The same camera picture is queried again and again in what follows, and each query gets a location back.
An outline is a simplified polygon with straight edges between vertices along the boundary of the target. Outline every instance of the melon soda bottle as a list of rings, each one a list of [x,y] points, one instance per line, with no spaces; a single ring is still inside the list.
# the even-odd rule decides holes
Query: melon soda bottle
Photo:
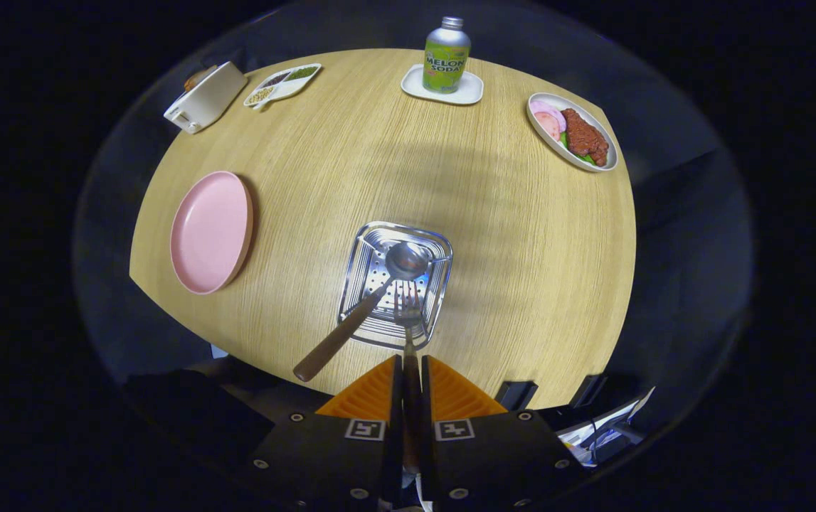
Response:
[[[427,36],[423,61],[425,90],[439,94],[459,90],[459,80],[470,52],[470,38],[462,32],[463,25],[461,18],[445,16],[443,26]]]

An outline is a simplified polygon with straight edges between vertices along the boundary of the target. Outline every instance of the metal tray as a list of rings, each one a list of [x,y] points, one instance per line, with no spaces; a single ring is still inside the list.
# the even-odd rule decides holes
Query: metal tray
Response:
[[[420,298],[421,322],[414,327],[411,335],[414,346],[420,350],[433,337],[452,267],[452,246],[439,233],[381,221],[374,221],[360,228],[348,262],[348,273],[339,306],[339,323],[366,295],[372,294],[388,281],[386,252],[398,242],[413,242],[427,250],[430,256],[427,272],[414,279]],[[388,291],[369,314],[369,318],[352,335],[353,340],[394,350],[404,348],[404,328],[393,320],[392,299],[397,284],[395,281],[389,285]]]

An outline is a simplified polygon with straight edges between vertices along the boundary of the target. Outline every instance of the pink plate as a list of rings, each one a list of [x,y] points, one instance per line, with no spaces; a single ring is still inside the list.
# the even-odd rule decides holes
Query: pink plate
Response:
[[[193,294],[221,289],[239,271],[253,232],[253,202],[235,174],[200,179],[180,202],[171,228],[171,262]]]

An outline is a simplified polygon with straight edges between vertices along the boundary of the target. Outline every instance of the green label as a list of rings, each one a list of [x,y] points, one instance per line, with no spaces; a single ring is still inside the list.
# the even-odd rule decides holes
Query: green label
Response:
[[[427,42],[423,61],[423,87],[438,93],[459,88],[469,46],[443,46]]]

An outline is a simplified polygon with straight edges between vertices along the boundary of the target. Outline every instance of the white toaster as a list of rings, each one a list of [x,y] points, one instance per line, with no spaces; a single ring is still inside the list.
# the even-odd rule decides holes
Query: white toaster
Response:
[[[187,133],[196,133],[221,117],[244,85],[243,73],[232,62],[225,62],[178,97],[164,117]]]

